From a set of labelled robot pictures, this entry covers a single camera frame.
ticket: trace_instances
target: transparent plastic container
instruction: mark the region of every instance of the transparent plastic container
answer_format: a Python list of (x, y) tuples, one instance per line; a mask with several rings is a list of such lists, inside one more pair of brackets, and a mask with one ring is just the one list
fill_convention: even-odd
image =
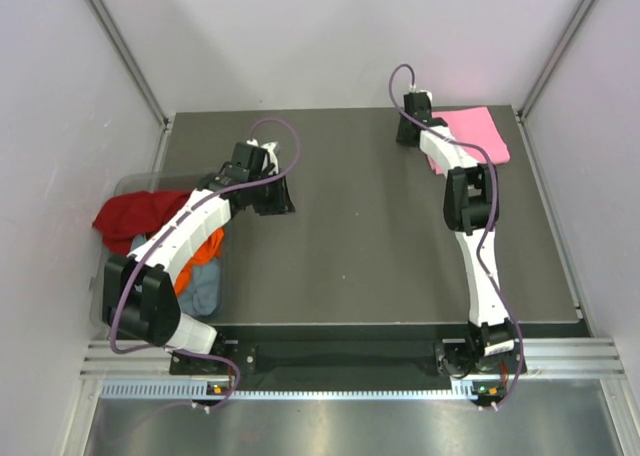
[[(203, 176), (211, 172), (216, 172), (216, 170), (211, 169), (209, 171), (199, 171), (191, 173), (156, 172), (134, 174), (131, 176), (126, 176), (120, 180), (120, 182), (116, 185), (114, 196), (135, 193), (137, 191), (192, 191), (195, 189), (198, 181), (200, 181)], [(218, 300), (219, 302), (217, 308), (212, 314), (198, 318), (202, 319), (203, 321), (211, 319), (216, 315), (216, 313), (218, 313), (220, 307), (223, 304), (226, 293), (224, 261), (225, 252), (229, 247), (229, 240), (232, 234), (232, 230), (229, 224), (227, 224), (224, 229), (225, 237), (222, 243), (220, 256), (220, 281), (218, 288), (220, 296)], [(111, 254), (111, 251), (103, 246), (102, 253), (100, 255), (100, 264), (98, 266), (96, 275), (92, 280), (93, 300), (91, 304), (90, 320), (95, 328), (100, 332), (107, 330), (108, 328), (108, 326), (102, 321), (102, 289), (104, 285), (104, 265)]]

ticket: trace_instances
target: white wall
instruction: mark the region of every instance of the white wall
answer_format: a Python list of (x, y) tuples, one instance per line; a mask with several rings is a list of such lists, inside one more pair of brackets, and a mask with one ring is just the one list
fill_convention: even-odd
[(600, 0), (530, 119), (590, 312), (640, 401), (640, 0)]
[(520, 105), (578, 0), (105, 0), (168, 112)]
[(91, 222), (152, 119), (84, 0), (0, 0), (0, 452), (51, 455), (89, 336)]

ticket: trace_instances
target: pink cloth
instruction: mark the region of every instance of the pink cloth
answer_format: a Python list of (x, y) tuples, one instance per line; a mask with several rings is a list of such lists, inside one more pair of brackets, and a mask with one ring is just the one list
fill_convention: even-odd
[[(507, 145), (502, 141), (486, 107), (458, 111), (434, 111), (433, 116), (441, 117), (447, 122), (451, 134), (457, 141), (477, 144), (483, 148), (494, 164), (506, 163), (511, 159)], [(464, 148), (464, 150), (481, 163), (486, 163), (482, 155), (475, 149)], [(436, 174), (442, 174), (442, 170), (436, 163), (431, 158), (427, 159), (431, 169)]]

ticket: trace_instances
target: dark red cloth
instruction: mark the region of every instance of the dark red cloth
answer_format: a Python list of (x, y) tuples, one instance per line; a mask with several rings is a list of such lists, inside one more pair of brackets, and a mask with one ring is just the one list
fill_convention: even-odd
[(102, 242), (117, 254), (128, 254), (138, 234), (155, 233), (189, 199), (188, 191), (156, 191), (115, 196), (104, 203), (93, 222)]

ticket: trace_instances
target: gray-blue cloth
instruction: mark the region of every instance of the gray-blue cloth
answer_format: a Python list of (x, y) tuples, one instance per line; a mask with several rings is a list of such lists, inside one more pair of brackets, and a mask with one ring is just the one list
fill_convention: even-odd
[[(139, 234), (131, 242), (131, 251), (147, 242)], [(220, 260), (213, 258), (202, 266), (194, 264), (191, 281), (178, 298), (180, 310), (189, 316), (209, 316), (220, 304)]]

